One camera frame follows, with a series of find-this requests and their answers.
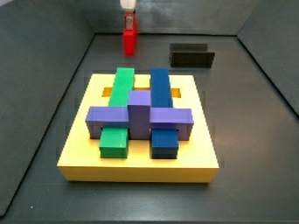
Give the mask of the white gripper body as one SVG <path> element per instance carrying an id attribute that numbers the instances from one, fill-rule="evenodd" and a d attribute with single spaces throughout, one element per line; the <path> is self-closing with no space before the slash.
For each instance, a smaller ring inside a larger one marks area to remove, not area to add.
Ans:
<path id="1" fill-rule="evenodd" d="M 124 11 L 133 11 L 136 9 L 136 0 L 120 0 L 120 7 Z"/>

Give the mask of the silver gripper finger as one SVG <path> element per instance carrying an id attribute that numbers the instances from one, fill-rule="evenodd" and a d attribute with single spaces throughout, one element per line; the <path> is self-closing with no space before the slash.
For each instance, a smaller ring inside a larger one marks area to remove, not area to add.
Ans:
<path id="1" fill-rule="evenodd" d="M 125 16 L 125 29 L 133 30 L 135 27 L 135 19 L 133 16 Z"/>

